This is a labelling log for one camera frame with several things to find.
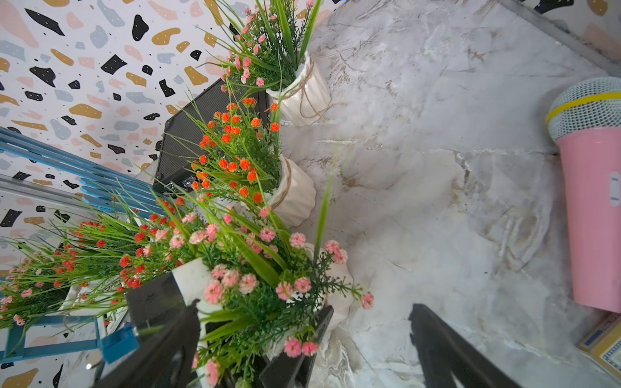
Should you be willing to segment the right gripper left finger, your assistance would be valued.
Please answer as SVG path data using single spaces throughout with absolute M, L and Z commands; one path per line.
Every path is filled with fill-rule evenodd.
M 96 387 L 306 387 L 333 309 L 335 289 L 322 273 L 286 273 L 272 287 L 252 273 L 221 271 L 202 300 L 182 302 L 159 286 L 154 297 L 167 311 L 160 322 L 137 330 L 138 349 Z

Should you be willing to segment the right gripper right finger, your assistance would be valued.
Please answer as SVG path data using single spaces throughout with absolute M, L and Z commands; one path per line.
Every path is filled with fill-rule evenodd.
M 426 305 L 413 305 L 409 321 L 425 386 L 519 388 Z

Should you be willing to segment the pink flower pot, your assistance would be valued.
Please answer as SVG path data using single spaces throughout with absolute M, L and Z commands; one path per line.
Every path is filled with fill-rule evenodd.
M 293 360 L 313 357 L 331 297 L 374 305 L 346 273 L 348 254 L 338 242 L 309 243 L 270 210 L 246 216 L 207 201 L 170 207 L 168 215 L 171 255 L 194 254 L 208 274 L 195 370 L 209 387 L 226 375 L 249 387 L 271 349 Z
M 70 291 L 66 267 L 50 259 L 26 259 L 1 281 L 1 328 L 25 327 L 61 308 Z
M 296 1 L 255 1 L 242 15 L 216 1 L 210 11 L 226 36 L 220 43 L 226 57 L 213 61 L 223 72 L 223 92 L 264 92 L 296 126 L 326 113 L 332 98 L 309 52 L 319 1 L 305 1 L 302 8 Z

